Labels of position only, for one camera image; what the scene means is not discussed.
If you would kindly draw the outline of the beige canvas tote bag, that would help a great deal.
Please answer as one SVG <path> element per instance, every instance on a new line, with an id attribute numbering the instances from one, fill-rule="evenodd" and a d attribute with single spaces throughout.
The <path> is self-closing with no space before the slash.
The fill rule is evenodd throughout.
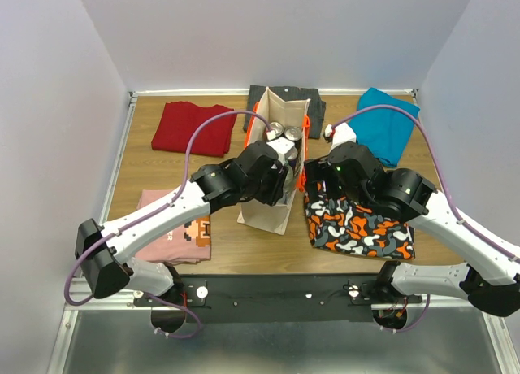
<path id="1" fill-rule="evenodd" d="M 254 112 L 263 119 L 256 117 L 249 122 L 245 144 L 267 139 L 267 124 L 274 122 L 285 129 L 296 128 L 300 137 L 295 141 L 297 157 L 290 163 L 290 171 L 286 176 L 282 198 L 272 207 L 256 200 L 242 204 L 237 222 L 267 232 L 283 235 L 287 228 L 289 214 L 298 191 L 304 190 L 304 161 L 308 154 L 308 138 L 310 132 L 310 117 L 307 111 L 309 99 L 285 101 L 269 88 L 261 96 Z"/>

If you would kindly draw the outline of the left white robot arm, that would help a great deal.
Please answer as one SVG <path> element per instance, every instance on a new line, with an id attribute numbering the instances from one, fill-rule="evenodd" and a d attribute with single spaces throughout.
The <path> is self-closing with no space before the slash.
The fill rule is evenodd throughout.
<path id="1" fill-rule="evenodd" d="M 78 227 L 76 265 L 92 298 L 122 289 L 139 290 L 163 305 L 174 303 L 180 285 L 162 263 L 136 258 L 136 253 L 166 233 L 224 207 L 255 200 L 275 205 L 283 195 L 288 165 L 270 142 L 256 141 L 238 157 L 200 167 L 180 187 L 159 200 L 114 221 L 88 219 Z"/>

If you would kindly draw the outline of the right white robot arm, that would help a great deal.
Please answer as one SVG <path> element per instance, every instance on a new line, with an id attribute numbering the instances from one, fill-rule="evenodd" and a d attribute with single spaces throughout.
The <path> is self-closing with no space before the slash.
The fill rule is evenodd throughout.
<path id="1" fill-rule="evenodd" d="M 433 294 L 466 300 L 499 317 L 518 311 L 518 246 L 460 211 L 422 175 L 408 168 L 387 171 L 367 147 L 352 141 L 306 160 L 305 174 L 310 200 L 317 200 L 320 189 L 329 198 L 345 196 L 362 211 L 433 236 L 464 260 L 452 266 L 387 261 L 370 289 L 378 301 Z"/>

